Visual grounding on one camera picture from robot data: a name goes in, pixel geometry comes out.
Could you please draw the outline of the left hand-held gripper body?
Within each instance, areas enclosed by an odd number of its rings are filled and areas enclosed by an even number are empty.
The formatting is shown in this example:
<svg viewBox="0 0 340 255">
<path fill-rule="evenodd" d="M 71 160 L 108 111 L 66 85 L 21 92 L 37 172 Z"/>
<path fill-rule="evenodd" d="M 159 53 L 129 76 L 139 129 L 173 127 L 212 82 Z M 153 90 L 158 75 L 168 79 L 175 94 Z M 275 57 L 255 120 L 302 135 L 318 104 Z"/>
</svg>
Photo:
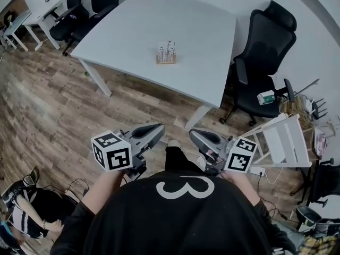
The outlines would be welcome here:
<svg viewBox="0 0 340 255">
<path fill-rule="evenodd" d="M 129 131 L 106 131 L 91 138 L 96 162 L 107 172 L 124 172 L 131 181 L 146 171 L 143 154 L 149 149 L 148 141 L 143 139 L 148 128 L 134 128 Z"/>
</svg>

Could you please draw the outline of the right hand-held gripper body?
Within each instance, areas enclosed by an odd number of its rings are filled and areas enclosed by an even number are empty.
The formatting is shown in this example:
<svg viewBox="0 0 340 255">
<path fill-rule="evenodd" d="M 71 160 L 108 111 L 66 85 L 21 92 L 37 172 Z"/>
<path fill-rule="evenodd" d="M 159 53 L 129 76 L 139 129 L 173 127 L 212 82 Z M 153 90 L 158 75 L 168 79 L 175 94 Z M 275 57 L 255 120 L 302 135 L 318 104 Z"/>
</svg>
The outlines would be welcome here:
<svg viewBox="0 0 340 255">
<path fill-rule="evenodd" d="M 256 153 L 257 143 L 243 137 L 226 139 L 218 137 L 216 142 L 203 138 L 202 149 L 208 158 L 205 172 L 217 175 L 221 172 L 246 173 Z"/>
</svg>

